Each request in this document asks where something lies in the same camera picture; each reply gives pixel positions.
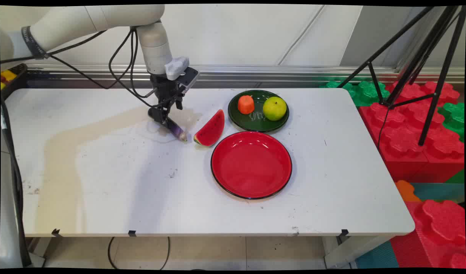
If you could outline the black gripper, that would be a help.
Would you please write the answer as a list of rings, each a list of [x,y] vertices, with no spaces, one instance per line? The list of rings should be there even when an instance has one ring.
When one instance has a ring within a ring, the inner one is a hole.
[[[183,110],[184,86],[176,80],[168,80],[165,75],[151,74],[150,81],[158,103],[149,108],[148,115],[156,123],[169,126],[168,114],[172,105]]]

